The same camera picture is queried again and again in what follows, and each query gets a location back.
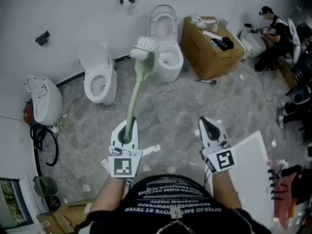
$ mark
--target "toilet lid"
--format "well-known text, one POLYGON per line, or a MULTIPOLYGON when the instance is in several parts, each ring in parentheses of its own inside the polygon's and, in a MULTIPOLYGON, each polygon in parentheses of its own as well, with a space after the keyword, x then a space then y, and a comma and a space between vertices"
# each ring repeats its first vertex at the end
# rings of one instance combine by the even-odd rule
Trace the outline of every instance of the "toilet lid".
POLYGON ((86 40, 80 48, 80 63, 85 69, 108 68, 106 50, 95 40, 86 40))
POLYGON ((158 41, 177 40, 176 12, 169 5, 154 8, 150 17, 150 36, 158 41))
POLYGON ((33 75, 26 76, 24 80, 25 88, 32 97, 41 97, 47 94, 47 89, 40 79, 33 75))

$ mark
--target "man in black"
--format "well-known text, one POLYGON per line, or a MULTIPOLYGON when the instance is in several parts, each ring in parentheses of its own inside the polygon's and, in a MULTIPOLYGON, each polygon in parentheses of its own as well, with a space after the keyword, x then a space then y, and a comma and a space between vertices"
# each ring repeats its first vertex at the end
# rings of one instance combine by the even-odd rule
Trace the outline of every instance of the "man in black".
POLYGON ((187 177, 164 174, 139 181, 122 200, 125 181, 108 179, 76 234, 271 233, 241 209, 227 171, 213 174, 214 197, 187 177))
POLYGON ((293 43, 288 24, 282 18, 275 15, 270 7, 262 7, 259 14, 263 15, 265 20, 273 20, 267 30, 263 31, 263 35, 274 42, 274 46, 263 53, 260 61, 254 66, 255 70, 260 72, 276 58, 287 53, 292 53, 293 43), (272 29, 276 30, 275 36, 268 33, 272 29))

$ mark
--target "cardboard box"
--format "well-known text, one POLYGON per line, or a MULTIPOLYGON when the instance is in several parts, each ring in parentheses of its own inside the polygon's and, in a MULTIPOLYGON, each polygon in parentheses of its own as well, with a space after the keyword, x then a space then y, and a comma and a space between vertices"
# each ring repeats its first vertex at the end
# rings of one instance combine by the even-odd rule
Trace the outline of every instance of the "cardboard box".
MULTIPOLYGON (((215 19, 214 17, 202 17, 203 19, 215 19)), ((203 30, 197 29, 191 23, 191 18, 184 20, 181 49, 201 80, 212 79, 226 75, 241 60, 244 48, 233 35, 221 24, 214 34, 228 37, 234 48, 222 51, 218 46, 213 46, 211 37, 203 34, 203 30)))
POLYGON ((56 219, 54 218, 53 214, 55 212, 47 212, 40 215, 37 215, 37 219, 41 224, 44 232, 47 234, 65 234, 59 224, 57 223, 56 219))
POLYGON ((53 216, 66 234, 72 233, 75 226, 86 219, 93 201, 94 199, 62 205, 53 216))

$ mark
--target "marble floor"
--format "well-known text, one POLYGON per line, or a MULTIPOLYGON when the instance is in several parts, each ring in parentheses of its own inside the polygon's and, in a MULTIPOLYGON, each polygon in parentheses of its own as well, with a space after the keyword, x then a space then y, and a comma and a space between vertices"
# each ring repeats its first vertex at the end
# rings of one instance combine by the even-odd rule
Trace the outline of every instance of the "marble floor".
MULTIPOLYGON (((111 132, 126 119, 136 80, 134 60, 119 62, 116 71, 117 96, 110 106, 89 101, 84 93, 84 77, 60 88, 68 115, 58 135, 60 158, 53 167, 45 165, 53 156, 39 153, 39 158, 42 173, 57 182, 57 196, 62 203, 95 197, 109 177, 100 162, 109 154, 111 132)), ((278 99, 286 102, 284 94, 288 91, 280 73, 256 73, 248 62, 242 62, 218 78, 216 86, 193 81, 196 78, 190 68, 173 83, 163 83, 153 75, 142 85, 135 109, 139 147, 161 148, 145 156, 142 163, 160 172, 174 165, 178 174, 202 184, 204 164, 198 154, 202 143, 196 135, 200 116, 222 120, 232 145, 260 130, 269 158, 287 159, 290 164, 305 162, 307 152, 298 131, 300 122, 290 122, 285 131, 276 123, 278 99), (262 78, 271 102, 264 97, 262 78)), ((54 153, 49 138, 45 145, 46 152, 54 153)))

